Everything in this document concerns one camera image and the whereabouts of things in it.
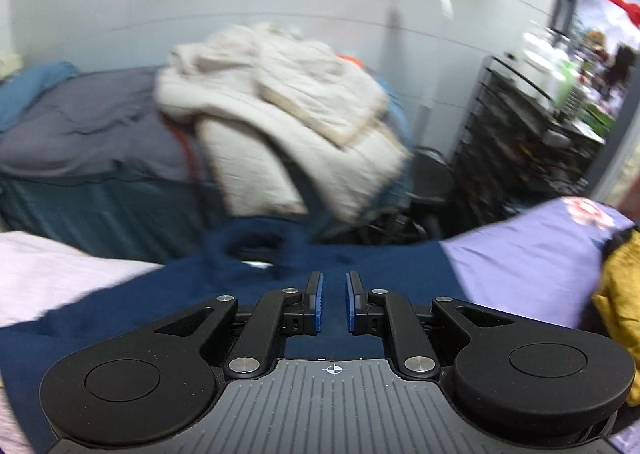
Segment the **cream white padded coat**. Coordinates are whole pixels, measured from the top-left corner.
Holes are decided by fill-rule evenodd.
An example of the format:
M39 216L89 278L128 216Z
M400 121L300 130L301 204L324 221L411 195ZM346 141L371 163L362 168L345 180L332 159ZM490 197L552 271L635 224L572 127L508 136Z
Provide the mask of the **cream white padded coat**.
M194 126L235 217L307 214L291 161L326 210L354 224L410 158L370 73L269 22L175 46L156 74L154 100L166 117Z

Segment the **yellow garment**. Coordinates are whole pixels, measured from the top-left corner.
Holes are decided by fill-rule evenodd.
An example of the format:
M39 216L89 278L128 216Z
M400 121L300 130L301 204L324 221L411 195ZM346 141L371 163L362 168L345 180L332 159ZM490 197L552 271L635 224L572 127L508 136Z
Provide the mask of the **yellow garment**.
M591 297L608 336L634 360L629 406L639 405L639 257L638 226L616 232L603 247L600 283Z

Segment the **grey quilt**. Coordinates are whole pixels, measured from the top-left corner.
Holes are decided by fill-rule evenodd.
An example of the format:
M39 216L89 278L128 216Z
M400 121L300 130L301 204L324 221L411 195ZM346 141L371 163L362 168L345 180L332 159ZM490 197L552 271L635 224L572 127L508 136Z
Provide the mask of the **grey quilt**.
M1 172L88 177L119 171L186 182L206 174L198 142L153 97L156 67L83 74L42 94L1 134Z

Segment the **blue pillow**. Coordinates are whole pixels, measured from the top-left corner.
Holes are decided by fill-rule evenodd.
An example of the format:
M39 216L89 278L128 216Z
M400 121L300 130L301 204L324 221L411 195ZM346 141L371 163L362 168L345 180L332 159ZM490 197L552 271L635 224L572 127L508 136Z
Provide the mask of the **blue pillow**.
M1 85L1 133L20 121L21 115L47 91L80 75L70 62L32 67Z

